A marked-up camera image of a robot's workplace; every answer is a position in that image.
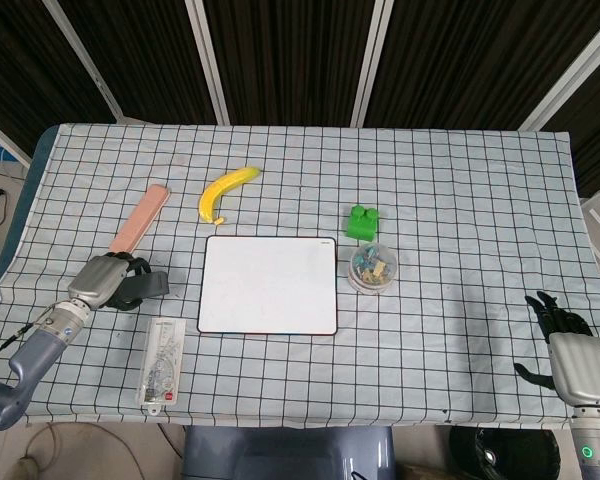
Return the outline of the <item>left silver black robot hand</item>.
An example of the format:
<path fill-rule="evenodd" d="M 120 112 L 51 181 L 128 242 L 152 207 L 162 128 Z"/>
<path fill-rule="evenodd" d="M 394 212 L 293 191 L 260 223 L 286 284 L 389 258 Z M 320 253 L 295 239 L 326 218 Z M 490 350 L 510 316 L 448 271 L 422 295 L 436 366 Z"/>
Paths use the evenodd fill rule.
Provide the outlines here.
<path fill-rule="evenodd" d="M 70 299 L 77 299 L 91 310 L 109 307 L 119 311 L 131 311 L 143 302 L 135 294 L 124 300 L 118 293 L 120 286 L 133 272 L 142 277 L 152 272 L 149 263 L 143 258 L 135 258 L 127 252 L 108 252 L 90 259 L 70 282 L 67 291 Z"/>

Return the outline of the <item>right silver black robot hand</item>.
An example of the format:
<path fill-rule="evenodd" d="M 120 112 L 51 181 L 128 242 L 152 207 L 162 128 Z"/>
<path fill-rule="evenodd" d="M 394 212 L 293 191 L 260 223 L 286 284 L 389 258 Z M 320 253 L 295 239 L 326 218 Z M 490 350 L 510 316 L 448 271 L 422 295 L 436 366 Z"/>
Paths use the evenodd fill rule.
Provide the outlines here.
<path fill-rule="evenodd" d="M 544 291 L 527 295 L 549 353 L 551 373 L 530 372 L 516 363 L 515 372 L 527 382 L 553 390 L 574 408 L 600 406 L 600 338 L 578 314 L 558 306 Z"/>

